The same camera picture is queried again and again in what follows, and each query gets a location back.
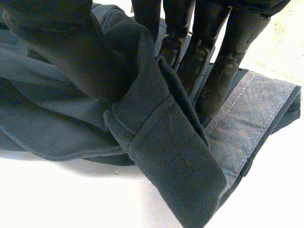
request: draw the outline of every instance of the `white surface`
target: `white surface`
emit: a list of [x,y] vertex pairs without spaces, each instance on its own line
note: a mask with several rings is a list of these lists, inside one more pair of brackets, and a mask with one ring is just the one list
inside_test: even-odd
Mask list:
[[[129,0],[96,2],[119,5],[132,15]],[[304,4],[294,0],[290,5],[292,9],[276,15],[252,45],[242,67],[302,84],[303,31],[293,23],[300,16],[303,21]],[[289,10],[295,18],[286,19]],[[274,37],[275,22],[287,33],[277,31]],[[273,73],[277,68],[279,76]],[[206,228],[304,228],[303,129],[302,117],[269,137],[249,174]],[[1,228],[181,228],[135,166],[85,160],[56,163],[30,153],[0,151],[0,181]]]

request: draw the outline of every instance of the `folded fabric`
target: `folded fabric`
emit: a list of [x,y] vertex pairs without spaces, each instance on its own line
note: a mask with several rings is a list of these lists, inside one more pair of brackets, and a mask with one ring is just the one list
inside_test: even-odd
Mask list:
[[[120,46],[130,43],[119,38],[131,19],[116,6],[92,12],[123,61]],[[135,162],[185,228],[203,227],[266,138],[299,118],[300,87],[240,70],[220,113],[200,122],[178,77],[164,59],[154,60],[147,30],[132,26],[142,31],[129,47],[138,50],[139,73],[112,106],[85,95],[56,66],[27,57],[27,45],[3,26],[0,148],[51,161]]]

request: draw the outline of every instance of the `stitching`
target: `stitching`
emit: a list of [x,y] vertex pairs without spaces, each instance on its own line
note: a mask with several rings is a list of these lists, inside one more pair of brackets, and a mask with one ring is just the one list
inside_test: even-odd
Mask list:
[[221,117],[221,119],[214,125],[214,127],[212,129],[210,129],[209,131],[209,135],[211,135],[211,133],[216,129],[216,127],[219,125],[219,123],[225,118],[225,116],[230,112],[230,110],[232,109],[232,107],[236,104],[236,102],[238,101],[238,99],[241,97],[241,95],[243,94],[243,92],[245,91],[245,89],[247,88],[247,86],[249,85],[249,83],[256,77],[256,75],[253,75],[253,77],[248,81],[248,83],[244,86],[244,88],[242,89],[241,93],[237,96],[236,100],[232,103],[231,107],[228,109],[228,111],[226,111],[226,113]]
[[[286,94],[284,95],[284,97],[286,97],[288,93],[290,93],[290,90],[288,90],[288,91],[286,92]],[[267,126],[267,127],[269,127],[269,124],[268,124],[268,123],[269,123],[270,119],[273,117],[275,111],[277,111],[277,108],[281,105],[282,102],[283,102],[283,101],[281,101],[281,102],[277,105],[277,107],[275,108],[275,110],[272,112],[271,116],[270,116],[269,119],[267,120],[267,122],[266,122],[266,126]],[[260,135],[262,134],[262,132],[263,132],[264,129],[265,129],[265,128],[262,128],[261,132],[257,135],[257,137],[256,137],[257,139],[260,137]],[[253,144],[251,144],[251,146],[249,147],[248,152],[246,153],[244,159],[241,161],[241,163],[240,163],[240,165],[238,166],[237,170],[241,167],[241,165],[243,164],[243,162],[245,161],[245,159],[246,159],[247,156],[249,155],[249,153],[250,153],[252,147],[253,147]]]

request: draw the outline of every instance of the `seam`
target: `seam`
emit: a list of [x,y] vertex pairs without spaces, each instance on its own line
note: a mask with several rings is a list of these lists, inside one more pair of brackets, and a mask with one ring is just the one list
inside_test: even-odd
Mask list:
[[[288,90],[285,95],[284,95],[284,98],[287,96],[287,94],[290,94],[290,90]],[[283,100],[277,105],[277,107],[275,108],[275,110],[271,113],[271,116],[268,118],[267,122],[266,122],[266,128],[269,127],[269,121],[270,119],[273,117],[275,111],[277,111],[278,107],[282,104]],[[263,131],[266,129],[265,127],[262,128],[261,132],[256,136],[256,139],[259,139],[261,134],[263,133]],[[251,149],[253,147],[253,144],[251,144],[251,146],[249,147],[248,149],[248,152],[245,154],[245,157],[244,159],[241,161],[240,165],[238,166],[237,170],[241,167],[241,165],[244,163],[245,159],[247,158],[247,156],[249,155]]]
[[226,113],[221,117],[221,119],[214,125],[214,127],[212,129],[209,130],[209,135],[211,135],[211,133],[216,129],[216,127],[219,125],[219,123],[225,118],[225,116],[230,112],[230,110],[232,109],[232,107],[236,104],[236,102],[238,101],[238,99],[242,96],[243,92],[246,90],[247,86],[249,85],[249,83],[256,77],[256,75],[254,75],[249,81],[248,83],[244,86],[244,88],[242,89],[241,93],[237,96],[236,100],[232,103],[231,107],[228,109],[228,111],[226,111]]
[[[60,162],[60,161],[76,159],[76,158],[84,158],[84,155],[99,155],[99,156],[102,156],[102,154],[100,154],[100,151],[76,152],[76,153],[73,153],[71,155],[66,155],[66,156],[49,156],[49,155],[40,153],[40,152],[34,150],[33,148],[30,148],[29,146],[27,146],[23,142],[21,142],[16,136],[14,136],[11,132],[9,132],[9,130],[5,129],[5,127],[3,125],[0,125],[0,130],[7,137],[9,137],[12,141],[14,141],[20,147],[22,147],[24,150],[26,150],[26,151],[28,151],[28,152],[30,152],[30,153],[38,156],[38,157],[44,158],[46,160],[50,160],[50,161],[54,161],[54,162]],[[112,150],[112,151],[118,151],[120,149],[121,149],[121,147],[117,146],[117,148]]]

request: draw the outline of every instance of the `dark gray cloth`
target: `dark gray cloth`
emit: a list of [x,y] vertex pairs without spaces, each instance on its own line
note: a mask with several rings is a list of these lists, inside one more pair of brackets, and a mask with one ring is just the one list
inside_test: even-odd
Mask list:
[[[264,143],[267,131],[272,132],[292,106],[299,88],[256,73],[246,74],[231,91],[222,116],[206,126],[209,128],[206,135],[178,77],[163,58],[154,59],[148,31],[131,23],[115,6],[95,6],[93,13],[104,33],[109,34],[117,54],[121,45],[138,50],[139,74],[127,94],[112,106],[88,97],[56,66],[27,57],[27,46],[3,29],[0,31],[4,34],[0,37],[0,148],[28,151],[51,161],[75,158],[96,161],[101,156],[125,159],[128,153],[185,228],[203,227],[237,186],[240,177],[246,175],[244,169],[250,168],[257,152],[255,148]],[[134,47],[125,39],[129,29],[141,31],[132,43]],[[123,61],[125,56],[121,53],[118,58]],[[219,139],[229,136],[234,127],[226,128],[223,131],[226,135],[217,131],[230,123],[232,116],[243,115],[237,112],[242,111],[237,109],[239,105],[246,104],[249,98],[259,99],[248,93],[230,108],[238,90],[263,89],[260,85],[265,85],[265,93],[268,86],[273,91],[264,104],[277,105],[274,109],[264,105],[266,114],[249,119],[251,123],[266,120],[266,128],[259,133],[261,138],[233,145],[248,143],[251,150],[234,151],[232,144]],[[258,105],[251,110],[262,113]],[[243,123],[237,122],[247,129],[242,133],[247,138],[253,137],[255,131],[251,125]],[[230,156],[219,156],[226,154],[221,153],[224,150]],[[249,158],[243,160],[236,152],[246,153]]]

